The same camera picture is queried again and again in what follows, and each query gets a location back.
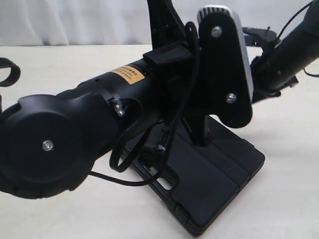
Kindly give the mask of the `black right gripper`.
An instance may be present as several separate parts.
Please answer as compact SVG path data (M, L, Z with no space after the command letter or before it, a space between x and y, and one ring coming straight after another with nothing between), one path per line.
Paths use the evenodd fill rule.
M252 103L255 104L257 102L270 99L270 98L278 98L281 96L281 90L285 88L293 88L299 83L296 76L290 78L287 82L281 85L278 89L275 90L265 90L260 87L254 86L254 93L252 97Z

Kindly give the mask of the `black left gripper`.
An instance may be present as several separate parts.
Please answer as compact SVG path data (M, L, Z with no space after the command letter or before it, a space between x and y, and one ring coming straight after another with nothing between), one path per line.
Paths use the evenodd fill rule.
M176 114L183 120L205 119L202 53L195 24L183 23L170 0L149 0L147 5L152 49L143 54L143 62L154 77L154 87L147 91L143 111L161 120Z

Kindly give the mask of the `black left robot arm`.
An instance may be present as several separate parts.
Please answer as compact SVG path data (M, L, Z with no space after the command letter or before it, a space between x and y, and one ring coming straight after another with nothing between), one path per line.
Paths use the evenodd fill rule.
M194 22L182 23L169 0L148 1L152 50L132 63L57 95L20 98L0 114L0 190L42 199L78 188L100 157L125 171L152 130L164 168L200 69Z

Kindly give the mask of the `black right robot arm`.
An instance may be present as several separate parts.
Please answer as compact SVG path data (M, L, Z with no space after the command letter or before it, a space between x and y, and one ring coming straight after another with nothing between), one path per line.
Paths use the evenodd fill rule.
M251 64L252 103L281 95L298 83L296 74L319 57L319 2L312 1L304 19L280 43L268 48Z

